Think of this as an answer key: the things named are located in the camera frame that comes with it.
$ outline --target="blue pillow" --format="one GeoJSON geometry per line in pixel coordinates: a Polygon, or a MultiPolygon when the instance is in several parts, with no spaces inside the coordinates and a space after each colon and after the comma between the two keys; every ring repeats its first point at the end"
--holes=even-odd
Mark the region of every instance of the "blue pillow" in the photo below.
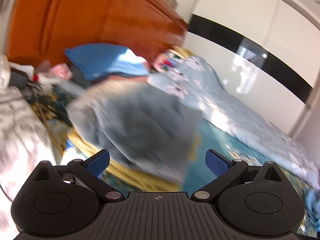
{"type": "Polygon", "coordinates": [[[90,81],[111,73],[125,77],[149,74],[141,62],[141,57],[137,57],[125,46],[91,43],[65,49],[64,54],[90,81]]]}

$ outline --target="orange wooden headboard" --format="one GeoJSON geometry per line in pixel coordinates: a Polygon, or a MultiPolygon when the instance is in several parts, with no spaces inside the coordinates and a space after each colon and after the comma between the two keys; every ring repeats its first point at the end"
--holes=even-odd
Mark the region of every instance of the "orange wooden headboard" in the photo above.
{"type": "Polygon", "coordinates": [[[163,0],[17,0],[7,56],[19,64],[68,62],[65,48],[105,42],[129,47],[149,63],[181,45],[187,24],[163,0]]]}

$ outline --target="fabric pile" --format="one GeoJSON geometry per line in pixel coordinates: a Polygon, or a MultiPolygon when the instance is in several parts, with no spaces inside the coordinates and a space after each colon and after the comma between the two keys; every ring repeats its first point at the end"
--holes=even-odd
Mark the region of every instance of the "fabric pile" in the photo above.
{"type": "Polygon", "coordinates": [[[32,110],[49,134],[53,157],[57,165],[60,165],[63,158],[67,133],[72,126],[66,110],[66,106],[72,99],[74,96],[59,87],[54,87],[52,93],[41,98],[43,104],[34,98],[28,100],[32,110]]]}
{"type": "Polygon", "coordinates": [[[68,106],[80,136],[122,166],[182,183],[201,111],[146,83],[108,81],[68,106]]]}
{"type": "MultiPolygon", "coordinates": [[[[91,143],[86,142],[75,129],[72,129],[68,133],[68,139],[70,142],[80,150],[86,158],[90,158],[92,155],[100,151],[91,143]]],[[[189,151],[189,160],[193,161],[196,158],[196,149],[200,144],[201,138],[196,135],[193,145],[189,151]]],[[[158,178],[154,175],[143,171],[137,171],[129,169],[127,166],[120,164],[119,162],[111,159],[106,172],[111,174],[113,177],[118,178],[120,181],[128,183],[131,187],[136,187],[134,191],[145,191],[145,192],[174,192],[181,190],[181,185],[179,183],[174,183],[166,179],[158,178]]],[[[121,183],[118,183],[115,187],[119,188],[121,183]]]]}
{"type": "Polygon", "coordinates": [[[307,213],[320,233],[320,193],[311,188],[304,188],[303,195],[307,213]]]}

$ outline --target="light blue duvet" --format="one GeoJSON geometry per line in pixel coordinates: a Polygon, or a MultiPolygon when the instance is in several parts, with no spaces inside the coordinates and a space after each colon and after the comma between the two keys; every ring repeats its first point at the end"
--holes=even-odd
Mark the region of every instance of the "light blue duvet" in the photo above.
{"type": "Polygon", "coordinates": [[[303,147],[228,94],[203,58],[190,57],[175,69],[149,76],[148,83],[178,96],[187,106],[201,109],[203,118],[214,126],[320,189],[319,171],[303,147]]]}

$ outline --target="metal screw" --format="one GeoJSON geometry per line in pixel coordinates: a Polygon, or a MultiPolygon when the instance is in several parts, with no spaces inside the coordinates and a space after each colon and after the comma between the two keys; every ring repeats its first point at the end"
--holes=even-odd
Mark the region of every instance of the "metal screw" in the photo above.
{"type": "Polygon", "coordinates": [[[210,197],[210,194],[209,192],[206,192],[206,191],[197,191],[195,193],[195,197],[199,199],[206,199],[210,197]]]}
{"type": "Polygon", "coordinates": [[[110,191],[106,194],[108,199],[118,199],[121,197],[121,193],[117,191],[110,191]]]}

